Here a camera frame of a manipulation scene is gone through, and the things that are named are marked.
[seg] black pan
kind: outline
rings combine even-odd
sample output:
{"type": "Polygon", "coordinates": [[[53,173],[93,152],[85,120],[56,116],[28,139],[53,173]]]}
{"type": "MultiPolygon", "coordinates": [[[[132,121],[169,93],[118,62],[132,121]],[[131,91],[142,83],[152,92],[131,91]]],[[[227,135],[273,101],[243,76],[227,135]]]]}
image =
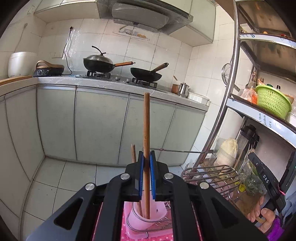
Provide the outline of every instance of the black pan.
{"type": "Polygon", "coordinates": [[[99,61],[99,60],[84,58],[83,64],[84,64],[84,67],[89,71],[108,73],[108,72],[111,72],[115,67],[131,65],[131,64],[134,64],[134,62],[110,64],[110,63],[106,63],[106,62],[99,61]]]}
{"type": "Polygon", "coordinates": [[[131,74],[137,80],[143,80],[143,81],[152,83],[152,82],[158,81],[162,77],[162,75],[159,73],[156,73],[156,71],[164,69],[167,66],[168,66],[168,63],[164,63],[151,71],[145,70],[145,69],[139,69],[139,68],[131,68],[131,74]]]}

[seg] chopstick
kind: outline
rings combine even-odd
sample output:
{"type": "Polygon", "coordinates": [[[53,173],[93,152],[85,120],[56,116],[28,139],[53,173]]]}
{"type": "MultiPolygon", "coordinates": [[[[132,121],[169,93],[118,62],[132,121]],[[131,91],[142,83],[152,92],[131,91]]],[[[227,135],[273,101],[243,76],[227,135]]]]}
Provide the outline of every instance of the chopstick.
{"type": "Polygon", "coordinates": [[[145,218],[150,219],[150,95],[144,94],[144,198],[145,218]]]}
{"type": "MultiPolygon", "coordinates": [[[[131,144],[131,156],[132,156],[133,163],[137,162],[135,144],[131,144]]],[[[139,214],[143,217],[141,200],[137,203],[137,205],[138,205],[139,214]]]]}

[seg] tiled floor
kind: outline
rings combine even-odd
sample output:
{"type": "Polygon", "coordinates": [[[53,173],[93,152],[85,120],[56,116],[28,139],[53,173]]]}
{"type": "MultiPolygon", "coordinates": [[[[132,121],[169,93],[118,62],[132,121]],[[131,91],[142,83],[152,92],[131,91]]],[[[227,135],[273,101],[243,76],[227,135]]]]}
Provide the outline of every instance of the tiled floor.
{"type": "MultiPolygon", "coordinates": [[[[170,167],[179,175],[182,168],[170,167]]],[[[21,241],[58,210],[86,183],[101,185],[123,173],[125,168],[99,167],[96,165],[45,159],[34,178],[28,193],[21,225],[21,241]]]]}

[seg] black cable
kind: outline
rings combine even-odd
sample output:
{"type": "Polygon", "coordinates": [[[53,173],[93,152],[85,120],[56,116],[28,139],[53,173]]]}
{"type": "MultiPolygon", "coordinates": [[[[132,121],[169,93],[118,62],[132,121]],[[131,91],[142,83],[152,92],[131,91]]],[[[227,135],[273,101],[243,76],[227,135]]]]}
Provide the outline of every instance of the black cable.
{"type": "Polygon", "coordinates": [[[68,67],[68,69],[71,71],[71,74],[72,74],[73,72],[72,72],[72,70],[70,69],[70,67],[69,67],[69,65],[68,65],[68,59],[67,59],[67,55],[66,55],[66,53],[65,53],[65,48],[66,48],[66,46],[67,46],[67,43],[69,42],[70,34],[71,34],[72,29],[73,29],[73,27],[70,27],[69,37],[68,37],[68,40],[67,40],[67,42],[66,42],[66,44],[65,44],[65,47],[64,47],[64,55],[65,55],[65,57],[66,57],[67,67],[68,67]]]}

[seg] silver screw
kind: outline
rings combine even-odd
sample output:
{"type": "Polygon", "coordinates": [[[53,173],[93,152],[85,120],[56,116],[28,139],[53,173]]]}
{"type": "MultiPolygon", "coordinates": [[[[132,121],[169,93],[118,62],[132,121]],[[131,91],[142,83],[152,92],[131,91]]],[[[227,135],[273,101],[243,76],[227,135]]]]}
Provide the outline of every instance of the silver screw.
{"type": "Polygon", "coordinates": [[[94,184],[93,183],[88,183],[85,185],[85,189],[90,191],[94,189],[94,184]]]}
{"type": "Polygon", "coordinates": [[[120,175],[120,178],[121,178],[122,180],[127,180],[127,179],[130,178],[130,175],[129,175],[128,173],[123,173],[123,174],[120,175]]]}
{"type": "Polygon", "coordinates": [[[165,179],[172,179],[174,177],[174,175],[172,173],[168,172],[164,175],[164,177],[165,177],[165,179]]]}
{"type": "Polygon", "coordinates": [[[209,188],[209,184],[206,182],[200,183],[200,188],[201,189],[208,189],[209,188]]]}

